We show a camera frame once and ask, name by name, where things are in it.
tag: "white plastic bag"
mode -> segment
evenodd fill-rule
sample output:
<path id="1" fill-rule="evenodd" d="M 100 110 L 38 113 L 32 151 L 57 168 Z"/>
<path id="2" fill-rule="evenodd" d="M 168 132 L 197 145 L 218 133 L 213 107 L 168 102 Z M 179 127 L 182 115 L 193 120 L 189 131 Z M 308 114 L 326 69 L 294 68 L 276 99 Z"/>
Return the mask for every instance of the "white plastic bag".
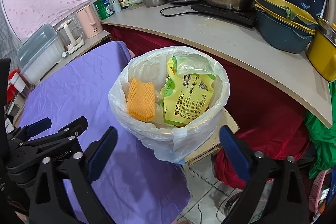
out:
<path id="1" fill-rule="evenodd" d="M 130 80 L 136 77 L 142 82 L 152 82 L 155 90 L 160 91 L 168 75 L 167 61 L 172 56 L 186 57 L 190 54 L 205 57 L 216 76 L 209 109 L 182 128 L 157 128 L 153 123 L 141 122 L 131 117 L 126 105 Z M 174 46 L 154 50 L 132 59 L 113 84 L 108 97 L 112 112 L 120 124 L 135 135 L 144 146 L 153 149 L 156 158 L 180 162 L 211 137 L 219 123 L 222 107 L 226 105 L 229 94 L 229 80 L 218 61 L 195 49 Z"/>

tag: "tiled floor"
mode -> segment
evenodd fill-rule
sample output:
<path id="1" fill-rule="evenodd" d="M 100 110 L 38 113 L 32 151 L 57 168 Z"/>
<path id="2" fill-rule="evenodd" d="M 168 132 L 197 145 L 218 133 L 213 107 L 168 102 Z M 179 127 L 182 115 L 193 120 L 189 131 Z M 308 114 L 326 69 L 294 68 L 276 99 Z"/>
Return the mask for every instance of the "tiled floor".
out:
<path id="1" fill-rule="evenodd" d="M 186 208 L 181 212 L 178 223 L 183 220 L 190 224 L 221 224 L 224 215 L 218 210 L 221 203 L 233 188 L 218 181 L 213 172 L 211 156 L 207 156 L 191 165 L 185 172 L 191 199 Z"/>

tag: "metal bolt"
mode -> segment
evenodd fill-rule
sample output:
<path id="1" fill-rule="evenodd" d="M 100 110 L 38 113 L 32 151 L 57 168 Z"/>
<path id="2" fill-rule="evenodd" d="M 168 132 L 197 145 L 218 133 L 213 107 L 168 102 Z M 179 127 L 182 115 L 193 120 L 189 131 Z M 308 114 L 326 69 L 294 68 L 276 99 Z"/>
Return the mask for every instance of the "metal bolt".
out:
<path id="1" fill-rule="evenodd" d="M 73 155 L 73 158 L 74 158 L 75 160 L 78 160 L 78 159 L 80 159 L 82 156 L 83 156 L 83 153 L 82 153 L 82 152 L 76 152 L 76 153 Z"/>
<path id="2" fill-rule="evenodd" d="M 265 156 L 264 153 L 261 152 L 261 151 L 255 151 L 255 152 L 254 152 L 254 155 L 255 155 L 257 158 L 260 158 L 260 159 L 262 159 L 262 158 Z"/>
<path id="3" fill-rule="evenodd" d="M 42 160 L 42 163 L 43 163 L 43 164 L 47 164 L 47 163 L 50 162 L 50 160 L 51 160 L 51 158 L 46 157 L 46 158 L 44 158 L 44 159 Z"/>
<path id="4" fill-rule="evenodd" d="M 294 158 L 293 156 L 288 156 L 288 157 L 287 157 L 287 160 L 288 160 L 289 162 L 295 162 L 295 158 Z"/>

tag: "white stand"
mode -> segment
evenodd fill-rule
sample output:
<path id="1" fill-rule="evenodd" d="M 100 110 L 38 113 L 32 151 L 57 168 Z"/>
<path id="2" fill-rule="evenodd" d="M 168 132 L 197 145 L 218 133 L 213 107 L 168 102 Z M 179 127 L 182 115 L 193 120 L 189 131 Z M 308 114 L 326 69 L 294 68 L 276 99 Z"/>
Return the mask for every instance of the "white stand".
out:
<path id="1" fill-rule="evenodd" d="M 84 45 L 84 40 L 82 39 L 80 42 L 78 42 L 75 46 L 71 47 L 68 50 L 69 54 L 72 54 L 73 52 L 75 52 L 76 50 L 78 50 L 80 47 L 82 47 Z"/>

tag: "white canister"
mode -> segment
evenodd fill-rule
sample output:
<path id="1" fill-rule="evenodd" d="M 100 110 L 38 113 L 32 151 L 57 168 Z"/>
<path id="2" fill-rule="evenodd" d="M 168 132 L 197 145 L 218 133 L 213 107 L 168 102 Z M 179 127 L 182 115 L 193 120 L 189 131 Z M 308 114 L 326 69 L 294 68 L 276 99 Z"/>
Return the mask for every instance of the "white canister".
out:
<path id="1" fill-rule="evenodd" d="M 120 6 L 118 0 L 110 0 L 110 1 L 111 1 L 111 3 L 112 3 L 114 12 L 115 12 L 115 13 L 119 13 L 119 12 L 121 12 L 121 6 Z"/>

